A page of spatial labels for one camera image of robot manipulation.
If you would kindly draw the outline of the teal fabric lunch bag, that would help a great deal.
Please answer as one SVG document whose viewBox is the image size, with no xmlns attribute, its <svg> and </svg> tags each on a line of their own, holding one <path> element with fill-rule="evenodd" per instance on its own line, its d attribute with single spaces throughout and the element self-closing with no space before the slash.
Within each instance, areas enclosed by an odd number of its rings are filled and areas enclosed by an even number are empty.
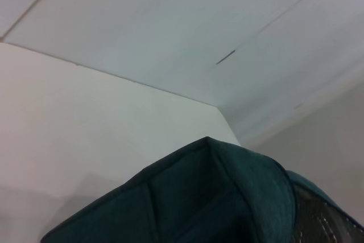
<svg viewBox="0 0 364 243">
<path fill-rule="evenodd" d="M 205 137 L 144 168 L 40 243 L 364 243 L 364 226 L 272 158 Z"/>
</svg>

